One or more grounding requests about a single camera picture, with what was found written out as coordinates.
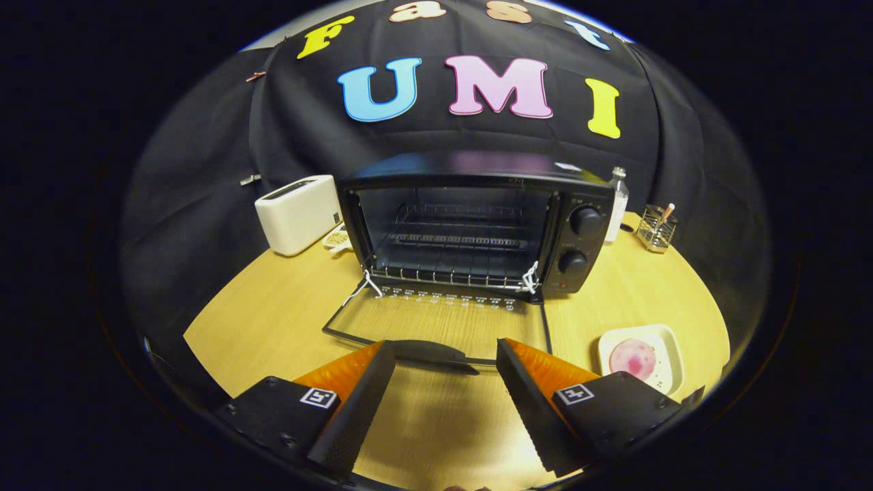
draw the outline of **pink letter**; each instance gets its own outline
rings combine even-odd
[[[515,103],[509,110],[526,118],[551,118],[553,111],[546,104],[543,88],[545,63],[535,59],[516,58],[503,76],[498,76],[478,56],[453,56],[445,64],[455,69],[457,98],[449,106],[452,114],[470,116],[483,110],[476,100],[476,89],[495,113],[503,110],[509,96],[515,92]]]

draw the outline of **glass bottle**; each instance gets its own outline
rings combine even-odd
[[[624,169],[614,167],[612,169],[612,179],[609,185],[615,190],[615,201],[612,204],[612,215],[609,217],[609,227],[606,231],[604,243],[611,244],[618,237],[619,227],[622,225],[622,217],[624,210],[628,207],[628,185],[624,183],[626,176]]]

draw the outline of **utensil holder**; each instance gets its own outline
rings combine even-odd
[[[673,232],[676,231],[676,226],[679,224],[679,220],[674,215],[670,215],[658,225],[663,213],[664,208],[646,204],[643,218],[636,228],[636,236],[643,242],[646,249],[660,254],[667,252],[667,249],[670,248],[670,240],[673,239]]]

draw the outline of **letter u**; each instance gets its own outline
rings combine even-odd
[[[393,100],[383,103],[373,102],[370,92],[370,75],[376,73],[374,66],[363,66],[340,75],[337,81],[342,85],[342,97],[349,117],[357,121],[376,122],[409,111],[416,103],[416,66],[421,64],[420,58],[401,58],[385,65],[385,68],[394,72],[397,95]]]

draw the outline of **black knob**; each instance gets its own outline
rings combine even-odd
[[[568,278],[581,278],[588,270],[588,259],[579,251],[564,252],[558,259],[558,269]]]
[[[583,237],[596,235],[603,227],[603,217],[594,208],[584,206],[570,213],[570,227],[576,235]]]

